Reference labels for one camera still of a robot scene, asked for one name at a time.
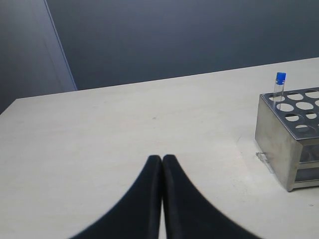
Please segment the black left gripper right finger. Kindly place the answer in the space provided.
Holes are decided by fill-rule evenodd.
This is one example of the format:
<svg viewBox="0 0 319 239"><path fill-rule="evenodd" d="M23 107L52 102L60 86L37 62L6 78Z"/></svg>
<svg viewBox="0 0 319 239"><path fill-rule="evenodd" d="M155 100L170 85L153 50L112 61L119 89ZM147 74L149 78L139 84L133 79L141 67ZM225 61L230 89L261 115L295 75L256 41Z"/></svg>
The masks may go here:
<svg viewBox="0 0 319 239"><path fill-rule="evenodd" d="M165 155L163 209L168 239L257 239L216 209L193 185L175 155Z"/></svg>

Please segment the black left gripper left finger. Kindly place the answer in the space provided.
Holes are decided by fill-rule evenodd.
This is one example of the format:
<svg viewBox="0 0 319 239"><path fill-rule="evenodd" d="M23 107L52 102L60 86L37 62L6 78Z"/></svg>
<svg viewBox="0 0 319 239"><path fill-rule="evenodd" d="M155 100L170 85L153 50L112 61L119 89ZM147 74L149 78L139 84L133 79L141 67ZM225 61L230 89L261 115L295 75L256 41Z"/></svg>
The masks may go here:
<svg viewBox="0 0 319 239"><path fill-rule="evenodd" d="M119 202L74 239L157 239L162 200L162 160L151 155Z"/></svg>

